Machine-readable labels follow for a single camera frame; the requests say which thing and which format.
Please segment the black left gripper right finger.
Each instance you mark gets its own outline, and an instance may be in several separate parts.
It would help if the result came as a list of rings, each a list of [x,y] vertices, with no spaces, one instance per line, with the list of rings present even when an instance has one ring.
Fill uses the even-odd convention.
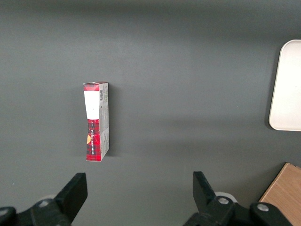
[[[201,171],[193,172],[193,198],[198,212],[185,226],[290,226],[274,205],[255,202],[245,208],[224,195],[217,196]]]

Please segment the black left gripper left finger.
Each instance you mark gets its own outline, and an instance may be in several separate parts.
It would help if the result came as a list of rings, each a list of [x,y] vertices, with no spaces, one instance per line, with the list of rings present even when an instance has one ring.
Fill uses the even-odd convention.
[[[87,199],[87,178],[77,173],[54,198],[44,198],[17,213],[11,206],[1,207],[2,226],[70,226]]]

